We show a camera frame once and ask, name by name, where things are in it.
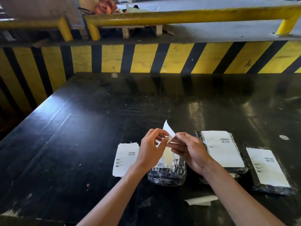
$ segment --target black table surface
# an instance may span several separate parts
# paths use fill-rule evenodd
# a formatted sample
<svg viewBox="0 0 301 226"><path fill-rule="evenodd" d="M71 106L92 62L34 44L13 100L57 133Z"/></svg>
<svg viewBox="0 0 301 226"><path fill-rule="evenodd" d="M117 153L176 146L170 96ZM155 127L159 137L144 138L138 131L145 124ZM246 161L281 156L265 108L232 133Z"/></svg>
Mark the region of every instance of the black table surface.
<svg viewBox="0 0 301 226"><path fill-rule="evenodd" d="M300 85L299 74L78 73L0 142L0 213L79 222L120 180L118 144L140 144L166 119L175 132L224 130L238 146L271 149L299 188ZM287 225L301 217L299 192L249 192ZM183 201L210 194L190 169L181 187L145 176L120 225L234 225L219 200Z"/></svg>

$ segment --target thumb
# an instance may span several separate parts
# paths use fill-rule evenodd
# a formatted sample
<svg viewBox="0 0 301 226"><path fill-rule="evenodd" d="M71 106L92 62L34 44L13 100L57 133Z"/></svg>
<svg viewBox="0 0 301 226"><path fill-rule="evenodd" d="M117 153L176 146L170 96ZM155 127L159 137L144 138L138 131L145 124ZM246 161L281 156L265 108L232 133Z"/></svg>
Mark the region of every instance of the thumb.
<svg viewBox="0 0 301 226"><path fill-rule="evenodd" d="M168 137L165 137L162 141L161 141L161 143L160 143L160 145L157 147L160 151L164 151L165 150L165 148L166 148L166 145L167 145L167 141L168 141Z"/></svg>
<svg viewBox="0 0 301 226"><path fill-rule="evenodd" d="M177 133L176 136L179 140L182 140L184 143L186 143L187 146L190 146L193 143L193 140L191 140L184 134Z"/></svg>

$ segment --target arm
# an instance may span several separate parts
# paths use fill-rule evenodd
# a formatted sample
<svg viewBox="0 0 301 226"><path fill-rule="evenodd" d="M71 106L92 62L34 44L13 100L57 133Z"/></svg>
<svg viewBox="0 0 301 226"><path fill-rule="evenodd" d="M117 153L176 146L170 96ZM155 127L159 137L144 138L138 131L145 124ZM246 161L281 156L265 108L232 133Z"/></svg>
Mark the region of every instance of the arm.
<svg viewBox="0 0 301 226"><path fill-rule="evenodd" d="M176 133L172 142L175 143L167 146L172 148L172 152L182 155L192 170L205 177L235 225L284 225L208 154L198 138L187 133Z"/></svg>
<svg viewBox="0 0 301 226"><path fill-rule="evenodd" d="M136 162L129 167L124 177L85 216L78 226L118 225L126 205L143 176L153 168L163 155L169 136L162 129L151 129L141 140Z"/></svg>

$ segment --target barcode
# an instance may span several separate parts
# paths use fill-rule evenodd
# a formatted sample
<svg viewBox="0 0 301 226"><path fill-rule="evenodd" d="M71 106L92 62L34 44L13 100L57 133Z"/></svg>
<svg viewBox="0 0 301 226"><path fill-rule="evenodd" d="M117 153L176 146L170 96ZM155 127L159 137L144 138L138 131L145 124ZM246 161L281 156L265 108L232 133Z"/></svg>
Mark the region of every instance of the barcode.
<svg viewBox="0 0 301 226"><path fill-rule="evenodd" d="M264 157L265 158L265 161L267 162L275 162L273 158L267 158L267 157Z"/></svg>

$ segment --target yellow railing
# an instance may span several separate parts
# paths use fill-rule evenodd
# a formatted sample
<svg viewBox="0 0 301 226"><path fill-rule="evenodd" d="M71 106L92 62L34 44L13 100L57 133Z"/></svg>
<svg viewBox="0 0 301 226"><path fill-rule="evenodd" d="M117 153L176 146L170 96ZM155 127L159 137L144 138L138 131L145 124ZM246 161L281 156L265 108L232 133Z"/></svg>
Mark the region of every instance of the yellow railing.
<svg viewBox="0 0 301 226"><path fill-rule="evenodd" d="M187 10L85 16L93 40L99 40L97 26L161 25L201 22L283 20L276 35L287 35L301 16L301 5L236 9Z"/></svg>
<svg viewBox="0 0 301 226"><path fill-rule="evenodd" d="M68 27L66 19L61 17L59 19L45 19L45 20L14 20L2 19L0 20L0 29L42 29L42 28L58 28L65 41L73 40L71 31Z"/></svg>

